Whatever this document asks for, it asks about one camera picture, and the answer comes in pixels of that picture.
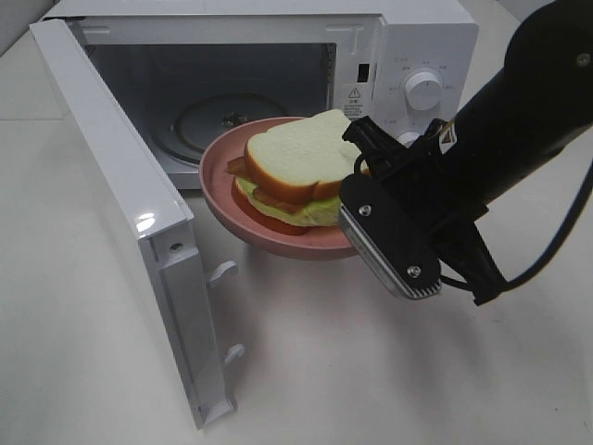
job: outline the pink plate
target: pink plate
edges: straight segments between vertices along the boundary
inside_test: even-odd
[[[229,160],[243,156],[247,140],[269,128],[302,118],[270,118],[236,127],[216,139],[200,160],[200,180],[208,206],[229,231],[248,244],[270,253],[300,260],[337,260],[354,255],[339,227],[313,227],[304,235],[274,232],[243,213],[231,196],[233,178],[225,171]]]

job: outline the white microwave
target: white microwave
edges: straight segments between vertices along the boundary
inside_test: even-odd
[[[106,223],[151,280],[196,425],[229,402],[206,273],[178,189],[220,134],[341,108],[407,144],[455,115],[477,38],[457,0],[62,0],[33,37]],[[240,352],[237,347],[227,355]]]

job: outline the open microwave door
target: open microwave door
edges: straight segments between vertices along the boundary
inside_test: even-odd
[[[233,406],[225,390],[194,215],[61,19],[31,25],[105,223],[144,261],[196,425]],[[213,275],[220,275],[222,266]]]

